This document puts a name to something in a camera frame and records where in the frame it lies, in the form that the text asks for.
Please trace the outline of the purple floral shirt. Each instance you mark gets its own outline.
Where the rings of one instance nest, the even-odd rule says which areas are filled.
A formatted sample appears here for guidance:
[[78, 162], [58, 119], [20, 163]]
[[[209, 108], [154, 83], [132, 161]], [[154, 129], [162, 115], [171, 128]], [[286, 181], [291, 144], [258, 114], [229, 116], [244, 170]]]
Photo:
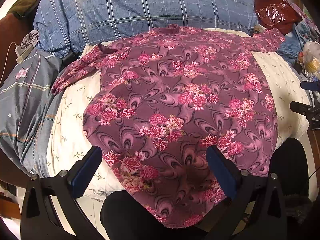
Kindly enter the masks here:
[[171, 24], [97, 45], [55, 81], [57, 94], [93, 70], [89, 142], [124, 189], [172, 229], [199, 222], [225, 194], [206, 161], [216, 146], [237, 168], [268, 174], [278, 125], [253, 52], [275, 52], [277, 29], [240, 37]]

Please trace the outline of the clutter of small packages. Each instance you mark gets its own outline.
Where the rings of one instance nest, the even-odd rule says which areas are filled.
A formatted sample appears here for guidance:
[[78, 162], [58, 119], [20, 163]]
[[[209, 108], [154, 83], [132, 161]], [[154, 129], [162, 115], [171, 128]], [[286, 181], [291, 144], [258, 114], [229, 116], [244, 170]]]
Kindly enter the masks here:
[[299, 53], [302, 61], [303, 72], [311, 81], [319, 80], [319, 43], [308, 41], [304, 44], [303, 51]]

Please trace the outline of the blue denim garment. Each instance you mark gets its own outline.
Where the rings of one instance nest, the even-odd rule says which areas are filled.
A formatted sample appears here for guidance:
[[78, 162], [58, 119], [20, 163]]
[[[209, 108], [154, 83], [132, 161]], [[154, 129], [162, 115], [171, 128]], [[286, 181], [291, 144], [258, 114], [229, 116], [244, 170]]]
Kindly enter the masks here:
[[285, 35], [285, 41], [280, 45], [277, 53], [290, 66], [293, 66], [308, 41], [312, 41], [312, 32], [304, 21], [300, 21], [298, 24], [294, 24], [291, 32]]

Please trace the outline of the cream leaf-print pillow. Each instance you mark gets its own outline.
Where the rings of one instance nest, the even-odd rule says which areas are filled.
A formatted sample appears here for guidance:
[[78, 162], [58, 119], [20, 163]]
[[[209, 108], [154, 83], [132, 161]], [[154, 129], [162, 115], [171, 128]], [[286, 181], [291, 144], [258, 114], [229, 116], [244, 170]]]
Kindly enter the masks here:
[[[204, 30], [249, 37], [237, 31]], [[87, 47], [84, 55], [94, 47]], [[263, 71], [274, 99], [278, 148], [287, 138], [300, 138], [308, 129], [306, 118], [293, 113], [289, 105], [292, 101], [309, 103], [310, 98], [308, 93], [300, 88], [296, 74], [276, 51], [255, 51], [253, 57]], [[61, 169], [70, 168], [91, 147], [82, 127], [82, 119], [85, 109], [100, 92], [99, 70], [91, 71], [61, 92], [63, 97], [54, 120], [47, 151], [47, 165], [51, 175], [57, 174]], [[104, 199], [111, 192], [118, 190], [125, 189], [103, 159], [86, 194], [91, 198]]]

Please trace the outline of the dark red plastic bag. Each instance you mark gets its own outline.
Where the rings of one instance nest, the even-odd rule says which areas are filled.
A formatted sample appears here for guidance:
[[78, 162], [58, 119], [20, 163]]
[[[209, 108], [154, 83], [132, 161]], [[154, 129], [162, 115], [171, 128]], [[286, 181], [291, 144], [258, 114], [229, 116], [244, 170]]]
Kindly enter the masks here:
[[283, 35], [302, 20], [299, 13], [284, 0], [254, 0], [254, 10], [263, 27], [269, 30], [277, 28]]

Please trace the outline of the grey patterned duvet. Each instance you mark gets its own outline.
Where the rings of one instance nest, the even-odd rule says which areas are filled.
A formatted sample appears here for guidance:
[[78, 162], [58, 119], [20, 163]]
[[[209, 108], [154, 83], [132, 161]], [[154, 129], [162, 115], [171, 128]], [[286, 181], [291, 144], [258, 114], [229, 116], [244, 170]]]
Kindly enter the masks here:
[[47, 148], [61, 96], [51, 87], [61, 60], [33, 49], [1, 87], [1, 150], [24, 173], [48, 177]]

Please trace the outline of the dark wooden headboard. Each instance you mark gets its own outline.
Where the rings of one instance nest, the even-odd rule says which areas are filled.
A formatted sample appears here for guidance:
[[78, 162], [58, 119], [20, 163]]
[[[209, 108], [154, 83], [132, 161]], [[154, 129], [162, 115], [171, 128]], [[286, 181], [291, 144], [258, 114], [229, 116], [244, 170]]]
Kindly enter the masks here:
[[17, 19], [14, 14], [7, 14], [0, 21], [1, 24], [1, 51], [0, 51], [0, 75], [1, 86], [16, 65], [15, 49], [23, 38], [31, 31], [28, 20]]

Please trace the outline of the blue plaid quilt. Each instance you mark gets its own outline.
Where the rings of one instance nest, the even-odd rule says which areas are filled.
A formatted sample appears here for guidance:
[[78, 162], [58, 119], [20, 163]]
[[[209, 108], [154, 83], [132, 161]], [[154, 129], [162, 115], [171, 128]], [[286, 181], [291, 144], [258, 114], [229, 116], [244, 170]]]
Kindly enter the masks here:
[[172, 23], [250, 33], [256, 22], [254, 0], [41, 0], [34, 28], [39, 49], [64, 57]]

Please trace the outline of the olive green cloth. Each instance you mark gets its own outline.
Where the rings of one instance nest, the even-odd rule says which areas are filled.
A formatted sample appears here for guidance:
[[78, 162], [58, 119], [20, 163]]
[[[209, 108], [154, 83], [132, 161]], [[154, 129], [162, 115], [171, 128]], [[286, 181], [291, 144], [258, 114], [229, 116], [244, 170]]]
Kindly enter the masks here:
[[26, 18], [33, 10], [35, 10], [41, 0], [17, 0], [7, 12], [13, 14], [17, 19]]

